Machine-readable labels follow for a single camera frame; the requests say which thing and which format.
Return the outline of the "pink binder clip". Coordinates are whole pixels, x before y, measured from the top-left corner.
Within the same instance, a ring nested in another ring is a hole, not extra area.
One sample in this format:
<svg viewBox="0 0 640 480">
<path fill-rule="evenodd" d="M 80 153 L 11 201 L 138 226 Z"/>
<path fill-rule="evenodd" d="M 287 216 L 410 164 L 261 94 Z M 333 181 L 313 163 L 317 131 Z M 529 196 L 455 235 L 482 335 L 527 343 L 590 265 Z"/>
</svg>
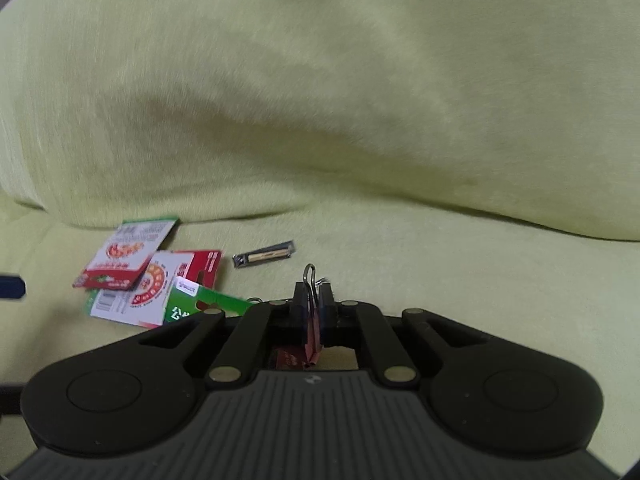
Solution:
<svg viewBox="0 0 640 480">
<path fill-rule="evenodd" d="M 307 263 L 294 295 L 285 304 L 290 318 L 285 327 L 291 331 L 283 348 L 277 350 L 278 370 L 309 370 L 315 367 L 322 352 L 322 335 L 335 324 L 335 300 L 331 282 L 318 278 L 317 269 Z"/>
</svg>

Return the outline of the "blue green battery pack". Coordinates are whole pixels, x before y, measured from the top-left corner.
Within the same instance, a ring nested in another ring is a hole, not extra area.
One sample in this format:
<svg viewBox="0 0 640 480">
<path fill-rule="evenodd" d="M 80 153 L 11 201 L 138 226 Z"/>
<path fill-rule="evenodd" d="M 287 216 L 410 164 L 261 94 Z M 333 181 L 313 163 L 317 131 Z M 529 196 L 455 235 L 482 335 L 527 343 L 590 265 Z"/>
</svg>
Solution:
<svg viewBox="0 0 640 480">
<path fill-rule="evenodd" d="M 207 309 L 242 316 L 251 305 L 248 300 L 216 292 L 185 278 L 176 278 L 167 297 L 163 323 L 177 322 Z"/>
</svg>

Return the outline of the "white red green card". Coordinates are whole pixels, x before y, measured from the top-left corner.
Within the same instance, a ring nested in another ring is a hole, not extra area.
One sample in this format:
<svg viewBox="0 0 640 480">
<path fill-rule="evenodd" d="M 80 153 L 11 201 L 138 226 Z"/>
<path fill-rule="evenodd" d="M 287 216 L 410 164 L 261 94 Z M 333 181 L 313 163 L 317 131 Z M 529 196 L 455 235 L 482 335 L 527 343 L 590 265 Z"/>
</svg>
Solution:
<svg viewBox="0 0 640 480">
<path fill-rule="evenodd" d="M 179 321 L 198 308 L 169 305 L 175 277 L 212 288 L 221 258 L 220 250 L 157 252 L 133 290 L 90 290 L 85 310 L 93 318 L 144 328 Z"/>
</svg>

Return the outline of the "silver nail clipper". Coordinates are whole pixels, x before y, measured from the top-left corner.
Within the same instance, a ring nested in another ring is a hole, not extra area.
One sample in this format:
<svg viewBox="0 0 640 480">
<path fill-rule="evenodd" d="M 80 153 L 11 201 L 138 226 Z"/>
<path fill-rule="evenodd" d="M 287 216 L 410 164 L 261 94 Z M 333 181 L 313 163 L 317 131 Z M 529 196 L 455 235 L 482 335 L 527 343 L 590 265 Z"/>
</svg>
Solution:
<svg viewBox="0 0 640 480">
<path fill-rule="evenodd" d="M 244 269 L 249 266 L 259 266 L 260 264 L 290 258 L 294 252 L 294 242 L 292 240 L 288 240 L 287 242 L 233 255 L 232 264 L 235 269 Z"/>
</svg>

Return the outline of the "white red small card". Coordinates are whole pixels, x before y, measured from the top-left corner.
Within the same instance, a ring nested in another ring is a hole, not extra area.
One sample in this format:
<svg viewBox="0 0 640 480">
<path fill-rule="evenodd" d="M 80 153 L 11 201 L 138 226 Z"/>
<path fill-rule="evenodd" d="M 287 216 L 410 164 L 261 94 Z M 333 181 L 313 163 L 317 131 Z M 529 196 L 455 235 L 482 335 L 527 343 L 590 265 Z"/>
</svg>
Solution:
<svg viewBox="0 0 640 480">
<path fill-rule="evenodd" d="M 73 282 L 73 288 L 129 290 L 177 224 L 176 217 L 125 221 Z"/>
</svg>

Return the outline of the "green sofa cover cloth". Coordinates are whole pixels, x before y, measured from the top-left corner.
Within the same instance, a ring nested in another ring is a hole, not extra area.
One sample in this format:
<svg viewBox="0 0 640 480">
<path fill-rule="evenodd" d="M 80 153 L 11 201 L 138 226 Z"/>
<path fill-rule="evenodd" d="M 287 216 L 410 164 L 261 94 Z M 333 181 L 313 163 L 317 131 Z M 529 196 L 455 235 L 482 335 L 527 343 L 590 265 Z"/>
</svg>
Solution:
<svg viewBox="0 0 640 480">
<path fill-rule="evenodd" d="M 283 297 L 411 307 L 597 379 L 639 457 L 639 0 L 11 0 L 1 12 L 1 378 L 130 336 L 75 278 L 119 223 Z"/>
</svg>

